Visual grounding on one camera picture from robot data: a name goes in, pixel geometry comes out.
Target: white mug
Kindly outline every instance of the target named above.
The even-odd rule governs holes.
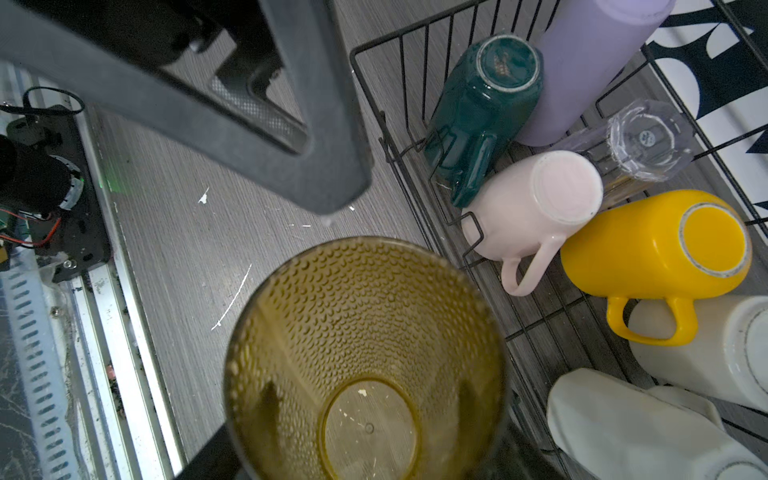
[[[652,376],[704,395],[768,412],[768,296],[723,295],[694,301],[699,330],[682,346],[630,342]],[[629,328],[661,336],[675,330],[667,305],[643,300]]]
[[[502,264],[510,295],[528,295],[565,240],[594,217],[603,183],[589,160],[570,151],[525,158],[494,175],[463,210],[474,212],[484,238],[475,252]],[[462,221],[470,245],[480,234],[471,217]],[[518,285],[520,260],[535,257]]]
[[[768,478],[712,402],[673,386],[643,390],[578,369],[552,386],[547,424],[554,443],[601,480]]]

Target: wire basket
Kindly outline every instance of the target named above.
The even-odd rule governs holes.
[[[768,63],[743,26],[721,0],[714,3],[768,75]],[[460,226],[467,215],[462,216],[451,205],[449,187],[435,176],[435,169],[427,165],[420,153],[432,110],[461,53],[473,42],[502,29],[535,41],[552,23],[559,4],[560,0],[465,2],[354,48],[350,61],[381,128],[379,143],[385,159],[406,196],[426,245],[466,271],[502,326],[513,364],[511,380],[515,395],[510,405],[513,421],[566,476],[590,478],[581,466],[558,449],[549,433],[546,400],[554,381],[580,367],[600,370],[641,388],[659,385],[659,381],[637,364],[628,342],[608,328],[604,320],[606,300],[577,289],[565,276],[559,255],[533,294],[509,296],[499,280],[500,265],[474,252],[483,238],[479,223],[473,218],[481,232],[480,239],[468,245]],[[654,186],[633,200],[661,191],[693,187],[716,194],[738,211],[746,210],[750,218],[745,219],[745,224],[753,225],[749,230],[756,261],[742,290],[752,294],[763,291],[768,279],[765,263],[768,248],[763,243],[768,235],[765,224],[768,219],[760,218],[719,152],[765,131],[768,125],[712,144],[674,91],[651,50],[643,47],[571,131],[596,124],[635,98],[674,103],[700,140],[701,149],[695,159],[703,160],[694,161],[678,177]],[[497,162],[489,175],[540,150],[510,144],[508,155]],[[524,260],[521,268],[527,269],[529,263],[530,259]],[[768,462],[768,415],[717,399],[713,401],[728,433]]]

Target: lavender tumbler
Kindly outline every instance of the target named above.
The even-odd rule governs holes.
[[[544,90],[515,138],[541,147],[565,134],[672,12],[675,0],[568,0],[536,47]]]

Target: white paint chip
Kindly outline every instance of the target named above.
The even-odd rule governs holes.
[[[208,190],[210,190],[210,187],[206,188],[203,192],[203,196],[200,197],[200,199],[197,201],[199,204],[207,204],[208,203]]]
[[[229,304],[229,306],[227,307],[227,309],[226,309],[226,310],[224,310],[224,313],[221,315],[221,318],[219,318],[219,321],[218,321],[218,322],[216,322],[216,323],[214,324],[214,326],[212,326],[212,327],[210,328],[210,331],[211,331],[211,332],[213,332],[213,331],[214,331],[214,329],[215,329],[216,327],[218,327],[218,326],[221,326],[221,320],[223,320],[223,319],[224,319],[224,317],[225,317],[225,316],[227,316],[227,314],[230,312],[230,308],[232,308],[232,304],[233,304],[233,303],[235,303],[235,300],[237,300],[237,296],[238,296],[238,295],[240,295],[240,292],[243,290],[243,285],[245,285],[245,280],[246,280],[246,278],[248,278],[248,273],[250,273],[250,268],[251,268],[252,266],[253,266],[253,264],[250,264],[250,265],[248,266],[248,270],[245,272],[245,276],[243,277],[243,281],[242,281],[242,282],[240,282],[240,286],[237,288],[237,292],[235,293],[235,296],[234,296],[234,297],[232,297],[232,301],[230,302],[230,304]]]

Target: amber textured tumbler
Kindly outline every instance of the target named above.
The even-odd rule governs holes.
[[[466,276],[400,240],[301,253],[251,297],[224,378],[264,480],[465,478],[505,413],[505,354]]]

